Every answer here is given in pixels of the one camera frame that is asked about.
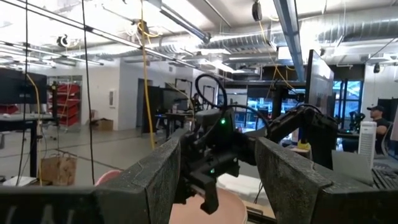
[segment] wooden board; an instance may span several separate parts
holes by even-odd
[[[251,202],[247,202],[243,200],[243,204],[248,208],[252,208],[252,212],[255,212],[255,210],[260,211],[259,213],[262,213],[263,216],[269,217],[272,219],[275,219],[274,211],[272,211],[271,205],[259,205]]]

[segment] keyboard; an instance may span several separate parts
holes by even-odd
[[[397,190],[398,175],[391,170],[372,169],[373,181],[380,190]]]

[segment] laptop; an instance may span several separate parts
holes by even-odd
[[[333,171],[373,186],[372,170],[366,156],[333,150],[331,158],[333,160]]]

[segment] red shelving unit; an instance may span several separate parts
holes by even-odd
[[[0,105],[0,113],[1,114],[13,114],[18,111],[18,107],[16,105]]]
[[[70,127],[79,123],[80,85],[58,84],[57,107],[61,125]]]

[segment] security camera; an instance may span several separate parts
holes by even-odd
[[[66,34],[63,34],[58,37],[57,39],[57,44],[60,47],[69,47],[69,41],[68,41],[68,36]]]
[[[251,8],[251,15],[253,16],[253,19],[256,22],[262,20],[261,4],[259,0],[254,1],[253,6]]]
[[[373,73],[379,73],[379,72],[380,72],[380,65],[376,63],[373,68]]]

